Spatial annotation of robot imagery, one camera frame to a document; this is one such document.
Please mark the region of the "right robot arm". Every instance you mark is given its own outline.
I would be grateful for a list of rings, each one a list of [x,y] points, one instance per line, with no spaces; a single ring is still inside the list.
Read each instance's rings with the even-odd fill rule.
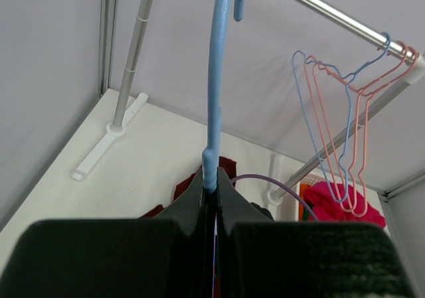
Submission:
[[[251,202],[251,205],[258,211],[258,212],[260,212],[260,213],[262,213],[265,217],[267,217],[269,220],[272,220],[272,221],[274,221],[274,218],[273,218],[273,216],[272,216],[272,214],[271,214],[271,212],[267,209],[267,208],[264,208],[264,207],[261,207],[260,205],[258,205],[258,204],[256,204],[256,203],[254,203],[254,202]]]

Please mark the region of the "pink magenta t shirt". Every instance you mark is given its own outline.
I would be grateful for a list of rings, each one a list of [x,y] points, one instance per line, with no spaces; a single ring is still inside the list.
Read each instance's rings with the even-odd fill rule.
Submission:
[[[322,222],[365,222],[375,224],[382,229],[386,228],[384,216],[369,202],[365,201],[359,192],[353,193],[353,187],[349,186],[349,198],[354,201],[357,198],[354,212],[346,212],[343,208],[349,207],[349,200],[342,203],[335,202],[325,181],[309,186],[303,192],[303,199],[312,209],[319,221]]]

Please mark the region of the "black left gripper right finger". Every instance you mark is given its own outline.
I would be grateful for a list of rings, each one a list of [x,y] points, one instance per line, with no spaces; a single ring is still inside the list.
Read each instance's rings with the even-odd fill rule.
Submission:
[[[221,297],[414,297],[387,233],[372,224],[276,222],[217,173]]]

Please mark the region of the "pink hanger of green shirt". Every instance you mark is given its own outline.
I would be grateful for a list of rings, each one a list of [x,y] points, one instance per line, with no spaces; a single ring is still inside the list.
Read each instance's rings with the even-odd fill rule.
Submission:
[[[321,136],[321,139],[324,139],[323,136],[323,130],[325,129],[327,131],[327,134],[329,136],[329,145],[330,147],[325,148],[325,159],[329,160],[329,156],[331,154],[334,155],[335,158],[335,164],[337,166],[337,169],[339,171],[339,174],[341,175],[341,179],[343,182],[344,187],[344,193],[341,194],[339,192],[339,189],[336,187],[335,189],[331,189],[330,193],[331,196],[334,198],[334,201],[338,204],[340,204],[341,209],[344,212],[351,213],[355,217],[362,217],[366,214],[368,205],[367,205],[367,188],[366,184],[362,178],[363,171],[367,165],[367,128],[368,128],[368,117],[369,117],[369,107],[371,100],[380,92],[382,92],[383,89],[386,87],[392,85],[393,83],[399,81],[401,78],[405,77],[410,73],[410,71],[416,67],[416,63],[419,59],[419,53],[412,47],[402,43],[402,59],[400,62],[385,72],[383,75],[379,76],[378,78],[375,78],[374,80],[370,81],[368,84],[365,84],[364,86],[360,88],[354,88],[352,87],[351,83],[356,78],[356,76],[363,71],[368,66],[374,64],[375,62],[379,61],[383,56],[388,54],[389,50],[389,41],[386,41],[384,51],[381,55],[376,57],[374,60],[370,62],[366,62],[363,64],[356,72],[352,72],[345,77],[340,75],[338,69],[334,65],[326,64],[322,61],[316,60],[313,56],[308,56],[303,64],[304,68],[307,68],[309,64],[312,65],[311,74],[305,70],[305,79],[307,81],[307,87],[309,89],[311,102],[313,104],[313,110],[315,113],[315,118],[317,121],[319,121],[320,117],[317,112],[315,99],[317,98],[319,100],[320,105],[320,111],[322,114],[322,119],[324,124],[318,123],[318,129]],[[399,74],[398,76],[395,76],[392,80],[389,80],[385,84],[381,84],[379,87],[376,87],[376,85],[387,76],[393,74],[396,70],[398,70],[402,65],[407,63],[408,53],[411,52],[413,54],[413,63],[407,68],[403,73]],[[349,109],[348,109],[348,117],[347,117],[347,129],[343,131],[342,134],[342,144],[343,144],[343,151],[341,154],[337,153],[337,140],[336,138],[332,137],[331,130],[329,127],[329,123],[327,120],[327,114],[325,110],[325,106],[323,104],[323,100],[321,97],[321,92],[319,89],[319,85],[317,82],[317,71],[325,71],[327,75],[334,77],[338,82],[340,82],[342,85],[345,86],[347,99],[349,102]],[[354,126],[353,135],[354,135],[354,144],[353,144],[353,158],[351,165],[347,168],[343,166],[343,159],[345,158],[346,150],[347,150],[347,142],[350,137],[350,126]],[[357,212],[357,193],[356,191],[356,181],[352,174],[352,170],[357,162],[357,134],[359,128],[363,128],[364,135],[363,135],[363,165],[358,173],[358,178],[361,181],[361,184],[363,186],[363,210],[361,212]]]

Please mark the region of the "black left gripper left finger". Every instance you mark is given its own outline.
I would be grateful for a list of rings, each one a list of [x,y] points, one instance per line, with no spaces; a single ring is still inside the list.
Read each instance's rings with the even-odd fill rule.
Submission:
[[[2,297],[205,297],[205,194],[154,218],[40,220],[20,236]]]

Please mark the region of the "blue hanger of maroon shirt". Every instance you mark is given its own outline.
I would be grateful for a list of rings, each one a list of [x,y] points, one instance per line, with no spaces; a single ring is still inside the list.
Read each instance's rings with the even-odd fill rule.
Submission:
[[[220,133],[222,110],[220,93],[224,48],[230,12],[240,22],[244,16],[245,0],[215,0],[209,42],[209,63],[207,78],[207,146],[202,153],[203,188],[209,194],[217,189],[218,164],[220,156]]]

